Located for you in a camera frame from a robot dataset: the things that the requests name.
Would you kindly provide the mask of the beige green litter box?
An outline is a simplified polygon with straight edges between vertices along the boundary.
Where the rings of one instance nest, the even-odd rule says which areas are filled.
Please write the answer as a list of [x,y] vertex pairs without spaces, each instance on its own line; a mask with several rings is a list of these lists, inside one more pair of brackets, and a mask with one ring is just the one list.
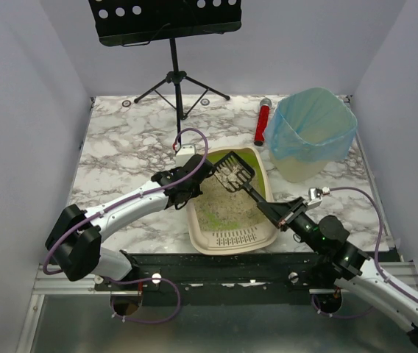
[[227,192],[214,177],[200,186],[202,195],[185,207],[188,231],[194,248],[208,255],[251,252],[271,245],[277,230],[241,190]]

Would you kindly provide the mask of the grey litter clump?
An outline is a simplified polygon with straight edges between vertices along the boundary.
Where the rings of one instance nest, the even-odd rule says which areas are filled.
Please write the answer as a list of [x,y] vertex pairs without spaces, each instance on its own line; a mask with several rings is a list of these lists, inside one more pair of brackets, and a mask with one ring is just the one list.
[[247,178],[241,173],[240,167],[230,169],[225,166],[219,166],[216,169],[216,178],[223,186],[232,189],[244,184],[247,180]]

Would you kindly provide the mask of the black litter scoop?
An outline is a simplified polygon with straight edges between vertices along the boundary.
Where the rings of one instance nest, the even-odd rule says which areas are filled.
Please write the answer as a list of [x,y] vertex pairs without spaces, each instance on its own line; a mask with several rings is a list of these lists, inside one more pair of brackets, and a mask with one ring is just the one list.
[[214,176],[229,192],[244,190],[255,202],[265,202],[265,198],[252,186],[255,170],[235,151],[230,151],[214,165]]

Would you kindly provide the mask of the bin with blue bag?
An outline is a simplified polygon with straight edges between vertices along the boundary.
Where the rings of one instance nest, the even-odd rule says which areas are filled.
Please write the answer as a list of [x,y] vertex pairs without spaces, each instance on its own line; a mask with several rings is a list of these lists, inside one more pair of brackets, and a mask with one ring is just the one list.
[[277,103],[263,136],[272,164],[291,183],[348,155],[358,127],[351,109],[326,88],[309,88]]

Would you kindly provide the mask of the red microphone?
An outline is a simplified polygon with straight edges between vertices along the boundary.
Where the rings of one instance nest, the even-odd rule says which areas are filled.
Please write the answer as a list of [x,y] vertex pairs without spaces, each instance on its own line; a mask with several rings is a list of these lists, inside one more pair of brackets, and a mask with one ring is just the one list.
[[269,98],[263,98],[259,104],[258,120],[254,135],[254,144],[262,146],[264,144],[263,133],[268,124],[269,113],[272,108],[272,101]]

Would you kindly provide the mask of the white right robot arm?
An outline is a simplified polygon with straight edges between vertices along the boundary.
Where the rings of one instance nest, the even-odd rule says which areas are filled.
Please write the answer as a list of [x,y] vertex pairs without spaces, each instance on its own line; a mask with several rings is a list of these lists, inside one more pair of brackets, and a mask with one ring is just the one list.
[[354,293],[395,322],[418,348],[418,291],[398,280],[375,258],[348,241],[349,232],[334,215],[314,222],[303,198],[268,202],[258,197],[258,209],[279,230],[290,229],[320,256],[313,269],[320,285],[335,285]]

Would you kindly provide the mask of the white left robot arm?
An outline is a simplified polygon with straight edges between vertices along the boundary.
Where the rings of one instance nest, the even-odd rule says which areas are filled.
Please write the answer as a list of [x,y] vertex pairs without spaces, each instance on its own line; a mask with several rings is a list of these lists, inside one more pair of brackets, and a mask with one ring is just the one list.
[[151,213],[186,206],[202,195],[200,185],[215,167],[200,154],[182,166],[154,174],[151,179],[124,196],[86,210],[73,204],[57,219],[45,242],[48,250],[45,274],[63,272],[75,282],[94,274],[120,281],[132,271],[130,256],[103,246],[111,235]]

